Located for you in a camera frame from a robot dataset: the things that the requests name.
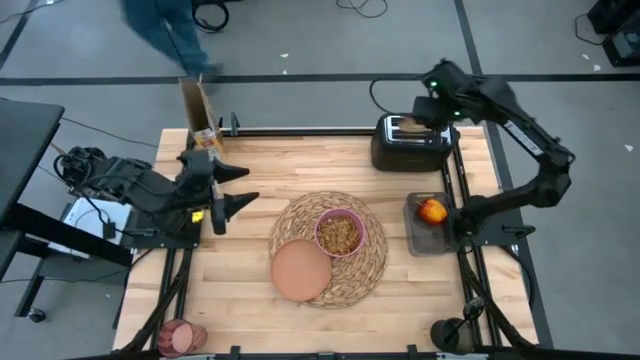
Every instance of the cardboard box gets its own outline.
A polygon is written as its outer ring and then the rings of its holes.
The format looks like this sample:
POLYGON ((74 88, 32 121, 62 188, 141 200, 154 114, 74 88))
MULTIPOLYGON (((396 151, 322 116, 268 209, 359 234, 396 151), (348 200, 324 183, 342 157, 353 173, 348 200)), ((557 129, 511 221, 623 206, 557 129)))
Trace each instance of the cardboard box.
POLYGON ((216 122, 202 84, 192 79, 180 79, 180 89, 187 112, 187 123, 199 147, 209 150, 209 157, 224 161, 226 153, 222 143, 222 133, 216 122))

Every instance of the wheel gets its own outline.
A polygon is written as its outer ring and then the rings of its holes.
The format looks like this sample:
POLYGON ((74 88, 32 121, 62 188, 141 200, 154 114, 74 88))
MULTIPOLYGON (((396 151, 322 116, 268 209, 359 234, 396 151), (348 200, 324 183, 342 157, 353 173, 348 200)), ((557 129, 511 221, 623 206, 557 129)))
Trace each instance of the wheel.
POLYGON ((193 22, 196 23, 200 30, 212 34, 217 33, 218 31, 224 29, 225 26, 227 26, 227 23, 229 22, 229 9, 227 9, 227 6, 224 4, 223 0, 191 0, 191 4, 193 7, 191 11, 191 17, 193 18, 193 22), (197 16, 197 12, 198 9, 203 5, 214 5, 220 8, 220 10, 222 10, 222 13, 224 14, 224 19, 222 20, 222 22, 220 22, 219 24, 211 24, 206 19, 199 18, 197 16))
POLYGON ((47 319, 47 315, 40 309, 31 308, 29 309, 29 313, 27 314, 27 319, 37 324, 39 322, 45 321, 47 319))

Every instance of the pink bowl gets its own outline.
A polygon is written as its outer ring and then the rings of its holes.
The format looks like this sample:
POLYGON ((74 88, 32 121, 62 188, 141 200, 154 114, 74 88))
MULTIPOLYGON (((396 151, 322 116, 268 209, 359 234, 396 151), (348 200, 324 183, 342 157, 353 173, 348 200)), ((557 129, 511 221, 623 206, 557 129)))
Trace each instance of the pink bowl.
POLYGON ((316 238, 316 244, 318 244, 318 247, 320 247, 320 249, 322 249, 322 251, 324 251, 329 256, 340 258, 340 257, 351 256, 351 255, 357 253, 358 250, 360 250, 360 248, 362 247, 362 244, 364 244, 364 242, 366 240, 367 232, 364 229, 364 223, 362 222, 362 219, 360 219, 360 217, 356 213, 354 213, 353 211, 347 210, 347 209, 331 209, 331 210, 325 211, 318 218, 318 221, 316 222, 316 229, 315 229, 314 235, 315 235, 315 238, 316 238), (358 229, 358 233, 360 233, 360 239, 359 239, 358 246, 355 248, 355 250, 353 250, 352 252, 350 252, 350 253, 348 253, 346 255, 335 255, 335 254, 330 253, 329 251, 325 250, 325 248, 323 248, 322 245, 320 245, 320 240, 318 239, 318 228, 320 227, 320 223, 323 222, 324 220, 330 218, 330 217, 334 217, 334 216, 338 216, 338 215, 348 216, 351 219, 353 219, 353 221, 356 223, 356 229, 358 229))

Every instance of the person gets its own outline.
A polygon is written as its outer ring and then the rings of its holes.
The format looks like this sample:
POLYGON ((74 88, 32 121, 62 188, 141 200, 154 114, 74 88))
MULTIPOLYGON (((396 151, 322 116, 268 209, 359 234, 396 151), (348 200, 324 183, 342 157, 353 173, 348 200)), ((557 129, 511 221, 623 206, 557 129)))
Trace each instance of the person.
POLYGON ((191 18, 191 0, 121 0, 124 19, 149 45, 180 64, 189 76, 216 75, 191 18))

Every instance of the cereal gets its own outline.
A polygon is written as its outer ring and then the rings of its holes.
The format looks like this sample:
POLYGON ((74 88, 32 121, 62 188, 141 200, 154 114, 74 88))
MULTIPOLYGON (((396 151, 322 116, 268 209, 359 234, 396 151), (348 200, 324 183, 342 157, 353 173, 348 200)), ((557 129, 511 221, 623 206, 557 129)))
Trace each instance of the cereal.
POLYGON ((360 233, 355 221, 345 215, 332 216, 320 223, 318 241, 333 255, 347 255, 359 245, 360 233))

